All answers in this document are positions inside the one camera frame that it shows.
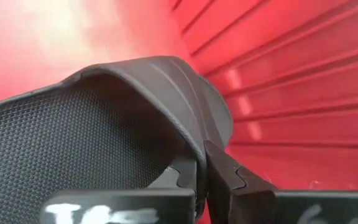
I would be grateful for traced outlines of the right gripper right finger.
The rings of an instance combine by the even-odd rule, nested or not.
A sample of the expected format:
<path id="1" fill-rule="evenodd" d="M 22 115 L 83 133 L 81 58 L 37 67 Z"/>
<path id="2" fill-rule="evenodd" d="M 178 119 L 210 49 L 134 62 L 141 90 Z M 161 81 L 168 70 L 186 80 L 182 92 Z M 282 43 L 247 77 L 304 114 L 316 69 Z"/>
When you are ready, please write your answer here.
<path id="1" fill-rule="evenodd" d="M 276 186 L 205 141 L 208 210 L 212 223 L 272 224 Z"/>

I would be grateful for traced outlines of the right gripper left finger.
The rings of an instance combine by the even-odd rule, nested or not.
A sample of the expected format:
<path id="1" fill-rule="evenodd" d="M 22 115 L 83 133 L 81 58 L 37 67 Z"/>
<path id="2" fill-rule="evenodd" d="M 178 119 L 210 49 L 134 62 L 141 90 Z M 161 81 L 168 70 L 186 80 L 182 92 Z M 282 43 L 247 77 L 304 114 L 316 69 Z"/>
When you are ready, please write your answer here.
<path id="1" fill-rule="evenodd" d="M 196 189 L 197 165 L 194 159 L 179 157 L 150 185 L 153 189 L 186 188 Z"/>

